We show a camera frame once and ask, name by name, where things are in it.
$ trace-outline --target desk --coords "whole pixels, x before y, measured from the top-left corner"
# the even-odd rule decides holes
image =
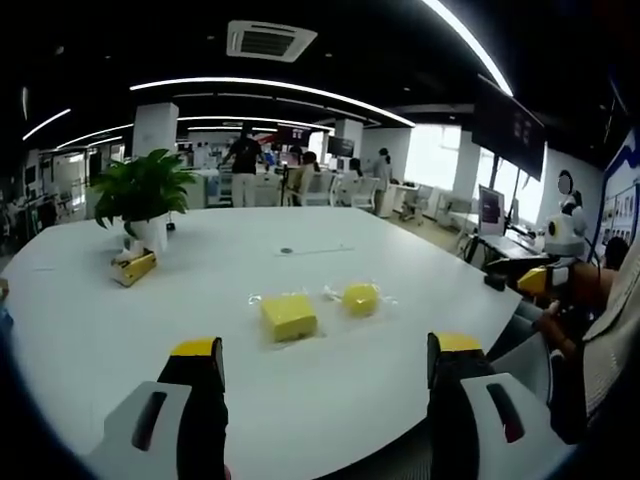
[[[358,209],[197,210],[173,220],[158,267],[130,289],[108,277],[121,229],[90,221],[48,228],[4,271],[18,365],[74,452],[97,445],[105,416],[155,380],[178,343],[220,336],[234,478],[328,474],[424,419],[427,332],[464,332],[486,351],[521,298]],[[282,247],[306,254],[283,256]],[[250,295],[369,279],[397,300],[385,321],[353,327],[332,315],[335,303],[321,302],[323,338],[262,346]]]
[[[388,218],[393,213],[393,210],[399,205],[400,209],[402,209],[402,202],[404,201],[404,194],[409,191],[418,190],[419,186],[409,187],[407,185],[396,185],[389,184],[387,191],[384,194],[382,200],[382,207],[380,208],[380,212],[378,216],[380,218]]]
[[[458,224],[463,233],[472,233],[478,228],[477,213],[450,212],[449,215]],[[523,258],[525,256],[540,255],[542,249],[528,242],[522,235],[513,230],[507,229],[504,236],[500,235],[481,235],[482,240],[487,246],[494,248],[501,255],[507,258]]]

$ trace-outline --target ceiling light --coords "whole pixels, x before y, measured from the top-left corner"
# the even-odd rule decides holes
[[[54,115],[53,117],[49,118],[48,120],[45,120],[44,122],[42,122],[40,125],[38,125],[36,128],[34,128],[33,130],[31,130],[29,133],[27,133],[24,137],[22,137],[22,141],[26,140],[27,138],[29,138],[31,135],[33,135],[34,133],[36,133],[38,130],[40,130],[42,127],[44,127],[45,125],[48,125],[49,123],[53,122],[54,120],[57,120],[58,118],[62,117],[63,115],[66,115],[67,113],[69,113],[71,111],[70,108],[67,108],[66,110],[63,110],[62,112]]]
[[[315,125],[313,123],[304,123],[304,122],[294,122],[292,120],[280,120],[277,118],[262,118],[262,117],[225,117],[225,116],[204,116],[204,117],[180,117],[178,118],[179,122],[186,122],[192,120],[232,120],[238,122],[271,122],[283,124],[287,127],[309,127],[309,128],[317,128],[319,130],[333,130],[329,127],[324,127],[322,125]]]
[[[422,0],[426,5],[429,6],[434,12],[436,12],[440,18],[442,18],[445,22],[449,24],[451,28],[453,28],[460,37],[471,47],[471,50],[478,56],[480,61],[484,64],[484,66],[489,70],[491,76],[498,84],[500,89],[513,97],[513,92],[511,91],[511,87],[502,75],[502,72],[498,69],[493,59],[489,56],[489,54],[485,51],[485,49],[480,45],[480,42],[476,40],[476,37],[469,31],[469,29],[456,18],[456,16],[447,9],[439,0]]]
[[[189,127],[187,130],[242,130],[242,127]]]
[[[22,113],[24,113],[25,120],[27,120],[28,117],[27,103],[29,103],[29,89],[27,87],[22,87]]]
[[[120,139],[122,139],[122,135],[119,137],[105,138],[104,140],[99,140],[97,142],[90,143],[89,145],[87,145],[87,147],[93,147],[94,145],[100,145],[101,143],[115,142],[116,140],[120,140]]]
[[[311,93],[314,95],[320,95],[323,97],[332,98],[334,100],[338,100],[345,103],[350,103],[351,105],[355,105],[360,108],[364,108],[365,110],[369,110],[375,112],[379,115],[383,115],[385,117],[396,120],[397,122],[404,123],[409,127],[415,127],[415,123],[410,120],[407,120],[400,115],[396,115],[395,113],[388,112],[383,110],[382,108],[374,107],[373,105],[369,105],[368,103],[361,102],[359,100],[355,100],[353,98],[345,97],[343,95],[338,95],[337,93],[327,92],[325,90],[318,90],[317,88],[305,87],[302,85],[295,85],[293,83],[285,83],[285,82],[276,82],[273,80],[261,80],[257,78],[236,78],[236,77],[195,77],[195,78],[176,78],[173,80],[161,80],[158,82],[150,82],[150,83],[142,83],[140,85],[133,85],[129,87],[129,90],[142,90],[145,88],[154,88],[161,87],[164,85],[177,85],[181,83],[243,83],[247,85],[264,85],[267,87],[277,87],[277,88],[286,88],[289,90],[297,90],[299,92]]]
[[[67,145],[71,145],[72,143],[79,142],[80,140],[84,140],[85,138],[95,137],[96,135],[101,135],[103,133],[109,133],[109,132],[113,132],[114,130],[120,130],[121,128],[129,128],[129,127],[133,127],[133,123],[130,123],[128,125],[120,125],[119,127],[107,128],[106,130],[100,130],[99,132],[93,132],[93,133],[90,133],[89,135],[84,135],[82,137],[74,138],[73,140],[69,140],[68,142],[62,143],[56,147],[56,150],[66,147]]]

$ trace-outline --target potted plant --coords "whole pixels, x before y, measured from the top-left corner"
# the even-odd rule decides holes
[[[167,245],[166,214],[187,209],[182,185],[195,183],[190,173],[176,170],[181,160],[168,152],[159,149],[129,163],[113,162],[94,182],[101,194],[95,207],[98,225],[106,228],[105,219],[113,225],[121,217],[125,231],[156,253]]]

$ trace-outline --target ceiling air conditioner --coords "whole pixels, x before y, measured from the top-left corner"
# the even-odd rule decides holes
[[[227,55],[295,62],[318,36],[316,32],[275,23],[229,22]]]

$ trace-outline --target green leaves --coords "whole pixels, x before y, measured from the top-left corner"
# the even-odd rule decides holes
[[[169,211],[185,213],[185,183],[195,183],[189,172],[176,168],[177,155],[166,149],[154,150],[129,163],[114,163],[95,180],[93,188],[102,193],[95,207],[96,223],[106,228],[104,219],[122,217],[125,230],[134,236],[129,222],[149,220]]]

